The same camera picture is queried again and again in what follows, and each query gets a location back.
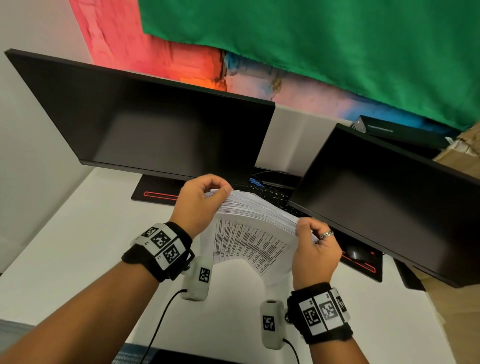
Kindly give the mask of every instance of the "paper stack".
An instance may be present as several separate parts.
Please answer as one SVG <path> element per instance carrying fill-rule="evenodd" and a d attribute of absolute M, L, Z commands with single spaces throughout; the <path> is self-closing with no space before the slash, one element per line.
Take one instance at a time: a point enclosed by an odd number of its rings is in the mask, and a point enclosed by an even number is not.
<path fill-rule="evenodd" d="M 202 232 L 201 254 L 211 257 L 214 264 L 243 259 L 265 284 L 278 283 L 291 271 L 298 244 L 297 221 L 255 194 L 234 190 Z M 312 241 L 318 241 L 313 234 Z"/>

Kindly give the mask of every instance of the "silver ring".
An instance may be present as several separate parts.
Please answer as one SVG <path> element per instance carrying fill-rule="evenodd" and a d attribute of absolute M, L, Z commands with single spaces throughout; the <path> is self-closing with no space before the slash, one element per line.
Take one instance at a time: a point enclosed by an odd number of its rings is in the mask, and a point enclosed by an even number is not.
<path fill-rule="evenodd" d="M 327 232 L 324 232 L 322 235 L 320 235 L 318 237 L 318 240 L 323 240 L 325 239 L 327 236 L 330 236 L 330 235 L 334 235 L 333 231 L 329 230 Z"/>

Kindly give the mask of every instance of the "green cloth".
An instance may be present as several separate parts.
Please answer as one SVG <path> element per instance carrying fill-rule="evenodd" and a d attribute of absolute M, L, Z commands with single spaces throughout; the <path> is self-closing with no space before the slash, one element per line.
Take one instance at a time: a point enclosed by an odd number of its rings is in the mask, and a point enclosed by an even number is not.
<path fill-rule="evenodd" d="M 478 0 L 139 0 L 143 30 L 225 49 L 464 130 L 480 119 Z"/>

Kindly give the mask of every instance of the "computer monitor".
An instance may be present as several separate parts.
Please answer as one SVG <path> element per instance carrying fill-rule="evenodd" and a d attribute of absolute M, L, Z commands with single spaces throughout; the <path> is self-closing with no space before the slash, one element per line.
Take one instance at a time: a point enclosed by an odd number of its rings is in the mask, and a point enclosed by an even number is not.
<path fill-rule="evenodd" d="M 454 287 L 480 283 L 480 180 L 337 124 L 289 205 Z"/>
<path fill-rule="evenodd" d="M 80 163 L 248 184 L 271 101 L 19 50 L 6 56 Z"/>

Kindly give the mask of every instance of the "black mouse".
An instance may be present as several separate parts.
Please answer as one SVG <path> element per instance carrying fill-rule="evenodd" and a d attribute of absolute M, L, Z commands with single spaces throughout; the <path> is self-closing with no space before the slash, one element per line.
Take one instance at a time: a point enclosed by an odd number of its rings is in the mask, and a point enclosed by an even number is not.
<path fill-rule="evenodd" d="M 347 256 L 359 263 L 373 264 L 374 255 L 367 249 L 350 245 L 347 247 Z"/>

